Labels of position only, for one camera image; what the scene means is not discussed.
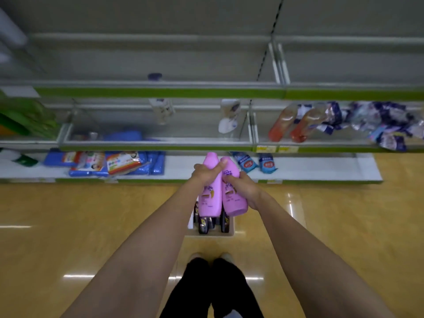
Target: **black pants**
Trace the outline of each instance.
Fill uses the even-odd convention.
[[[206,260],[195,258],[187,264],[160,318],[206,318],[211,303],[215,318],[223,318],[233,309],[243,318],[263,317],[239,268],[221,258],[210,268]]]

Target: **pink bottle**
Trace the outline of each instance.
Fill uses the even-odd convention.
[[[206,154],[203,164],[210,170],[219,163],[216,153]],[[199,216],[200,217],[219,217],[222,206],[222,173],[219,173],[216,179],[199,195]]]
[[[236,164],[228,156],[221,158],[221,161],[225,159],[227,160],[227,165],[222,173],[240,177],[240,171]],[[248,209],[247,200],[238,195],[236,189],[230,183],[222,183],[222,203],[224,204],[225,213],[230,217],[246,213]]]

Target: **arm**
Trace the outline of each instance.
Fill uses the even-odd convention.
[[[225,176],[259,211],[281,267],[308,318],[394,317],[383,300],[339,256],[293,219],[244,172]]]
[[[225,163],[192,177],[125,240],[62,318],[155,317],[197,196]]]

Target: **bottom shelf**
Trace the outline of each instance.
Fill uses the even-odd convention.
[[[29,154],[44,160],[45,154]],[[116,176],[112,178],[70,177],[68,167],[36,165],[24,167],[0,160],[0,181],[3,183],[181,183],[190,178],[194,164],[201,164],[204,155],[167,155],[165,172],[161,176]],[[383,181],[374,157],[370,153],[334,155],[285,155],[274,157],[277,170],[264,174],[259,167],[249,176],[259,183],[353,183],[373,184]]]

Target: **person's right hand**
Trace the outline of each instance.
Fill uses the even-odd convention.
[[[238,194],[247,199],[249,206],[257,210],[257,204],[261,197],[262,189],[246,174],[240,172],[240,178],[231,175],[222,175],[226,183],[230,183]]]

